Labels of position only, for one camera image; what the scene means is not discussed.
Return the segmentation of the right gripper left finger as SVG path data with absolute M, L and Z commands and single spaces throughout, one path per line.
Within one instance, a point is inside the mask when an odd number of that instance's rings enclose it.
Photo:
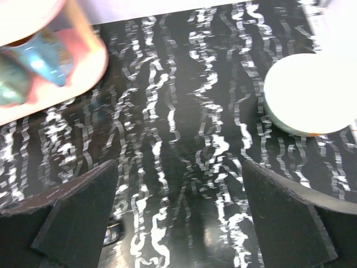
M 118 182 L 108 160 L 1 209 L 1 267 L 97 267 Z

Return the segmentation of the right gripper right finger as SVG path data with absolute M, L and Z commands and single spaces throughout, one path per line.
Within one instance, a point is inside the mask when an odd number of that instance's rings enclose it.
M 356 267 L 356 204 L 243 163 L 265 267 Z

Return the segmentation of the black earbud charging case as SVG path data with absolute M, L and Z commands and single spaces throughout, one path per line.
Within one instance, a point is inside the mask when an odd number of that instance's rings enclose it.
M 125 236 L 125 227 L 122 221 L 109 221 L 107 231 L 105 233 L 103 247 L 110 246 L 122 240 Z

